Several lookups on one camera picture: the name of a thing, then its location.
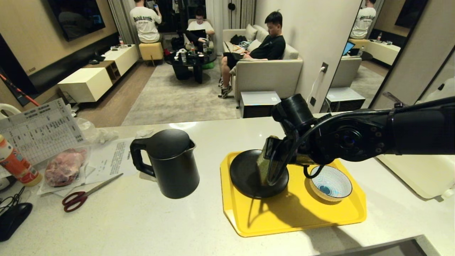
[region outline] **man in black shirt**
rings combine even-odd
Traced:
[[[258,48],[251,52],[244,51],[244,59],[261,61],[278,60],[283,55],[284,49],[286,48],[286,42],[284,41],[283,33],[281,32],[283,16],[281,16],[281,13],[274,11],[267,16],[265,23],[268,28],[268,36]],[[229,83],[229,80],[231,79],[231,74],[229,72],[238,62],[230,52],[225,52],[223,56],[224,57],[221,60],[221,78],[218,85],[218,87],[221,88],[221,94],[218,95],[218,98],[222,99],[226,98],[228,93],[232,91],[232,86]]]

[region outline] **kettle lid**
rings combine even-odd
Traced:
[[[147,153],[155,159],[169,159],[185,152],[190,136],[178,129],[162,130],[147,140]]]

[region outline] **scissors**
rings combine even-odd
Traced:
[[[112,177],[112,178],[106,180],[105,182],[99,184],[98,186],[94,187],[93,189],[91,189],[88,192],[78,191],[78,192],[74,192],[74,193],[68,195],[61,202],[64,205],[63,210],[65,212],[72,212],[72,211],[78,209],[79,207],[81,207],[84,204],[85,200],[87,200],[87,197],[91,193],[98,191],[100,188],[106,186],[107,184],[111,183],[112,181],[116,180],[118,177],[120,177],[122,175],[123,175],[123,173],[119,174],[115,177]]]

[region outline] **shorts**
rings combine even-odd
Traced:
[[[236,60],[234,58],[234,56],[232,56],[232,53],[230,52],[225,52],[223,53],[223,56],[226,56],[227,57],[227,66],[230,68],[230,69],[233,69],[235,67],[235,65],[237,65],[237,62],[238,60]]]

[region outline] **black electric kettle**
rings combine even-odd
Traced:
[[[162,130],[150,138],[135,139],[130,145],[136,169],[156,177],[163,195],[182,198],[199,185],[199,173],[193,150],[195,143],[182,130]],[[142,161],[141,150],[147,151],[151,166]]]

